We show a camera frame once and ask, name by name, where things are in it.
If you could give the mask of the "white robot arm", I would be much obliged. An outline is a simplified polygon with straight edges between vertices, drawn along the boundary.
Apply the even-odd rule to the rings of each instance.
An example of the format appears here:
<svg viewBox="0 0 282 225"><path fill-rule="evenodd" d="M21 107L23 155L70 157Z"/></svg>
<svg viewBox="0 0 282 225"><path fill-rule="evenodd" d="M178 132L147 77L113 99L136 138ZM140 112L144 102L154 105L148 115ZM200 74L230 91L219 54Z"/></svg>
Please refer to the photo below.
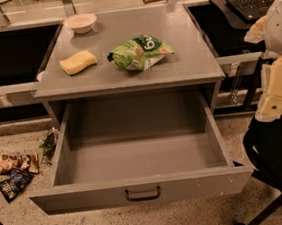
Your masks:
<svg viewBox="0 0 282 225"><path fill-rule="evenodd" d="M274 0L266 16L257 20L245 35L246 42L264 41L266 51L278 55L261 70L263 93L255 113L258 121L273 122L282 115L282 0Z"/></svg>

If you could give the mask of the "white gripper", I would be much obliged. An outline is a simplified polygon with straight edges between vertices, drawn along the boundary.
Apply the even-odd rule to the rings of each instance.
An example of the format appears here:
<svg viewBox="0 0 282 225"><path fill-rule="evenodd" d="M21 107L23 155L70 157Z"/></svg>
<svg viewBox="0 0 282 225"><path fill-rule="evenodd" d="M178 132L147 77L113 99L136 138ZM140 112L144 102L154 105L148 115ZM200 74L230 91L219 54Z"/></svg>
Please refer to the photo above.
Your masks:
<svg viewBox="0 0 282 225"><path fill-rule="evenodd" d="M260 17L246 32L244 41L257 44L264 39L267 17ZM264 64L261 70L262 95L255 118L261 122L272 122L282 115L282 55L271 65Z"/></svg>

